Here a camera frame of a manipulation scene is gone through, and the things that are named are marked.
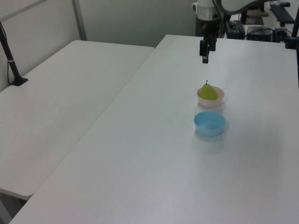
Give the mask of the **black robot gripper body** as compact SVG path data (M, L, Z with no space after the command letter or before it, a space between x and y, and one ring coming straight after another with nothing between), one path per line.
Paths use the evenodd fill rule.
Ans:
M199 36L201 37L219 37L221 30L221 20L206 21L199 19Z

